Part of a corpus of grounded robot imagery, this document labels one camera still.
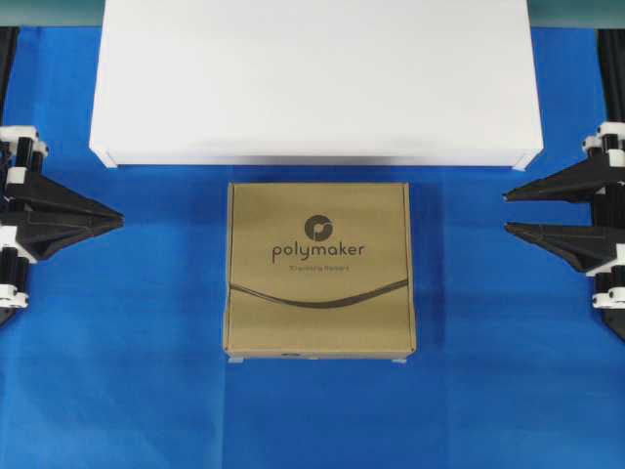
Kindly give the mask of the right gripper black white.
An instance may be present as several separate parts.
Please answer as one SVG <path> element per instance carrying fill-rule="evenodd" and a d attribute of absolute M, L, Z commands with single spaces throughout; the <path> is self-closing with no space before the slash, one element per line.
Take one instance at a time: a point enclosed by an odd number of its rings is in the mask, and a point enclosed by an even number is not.
<path fill-rule="evenodd" d="M 505 230 L 595 280 L 596 309 L 624 307 L 624 124 L 606 121 L 585 139 L 587 159 L 504 194 L 506 201 L 589 202 L 594 226 L 507 223 Z"/>

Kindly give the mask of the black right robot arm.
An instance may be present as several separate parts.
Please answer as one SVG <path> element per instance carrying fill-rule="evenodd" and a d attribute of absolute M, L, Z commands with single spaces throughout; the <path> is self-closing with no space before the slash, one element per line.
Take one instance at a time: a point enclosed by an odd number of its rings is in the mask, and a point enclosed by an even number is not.
<path fill-rule="evenodd" d="M 504 200 L 564 201 L 591 208 L 589 226 L 508 223 L 505 230 L 567 262 L 595 282 L 593 307 L 624 308 L 624 31 L 600 29 L 598 52 L 607 121 L 584 139 L 586 158 L 504 194 Z"/>

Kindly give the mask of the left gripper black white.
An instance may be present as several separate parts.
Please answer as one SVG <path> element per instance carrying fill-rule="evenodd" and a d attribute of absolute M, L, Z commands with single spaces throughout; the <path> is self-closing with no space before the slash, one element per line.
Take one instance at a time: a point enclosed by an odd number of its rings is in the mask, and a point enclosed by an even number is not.
<path fill-rule="evenodd" d="M 34 126 L 1 127 L 1 215 L 29 210 L 27 204 L 70 213 L 14 214 L 13 223 L 1 222 L 2 311 L 28 306 L 31 264 L 122 227 L 121 213 L 36 173 L 48 154 Z"/>

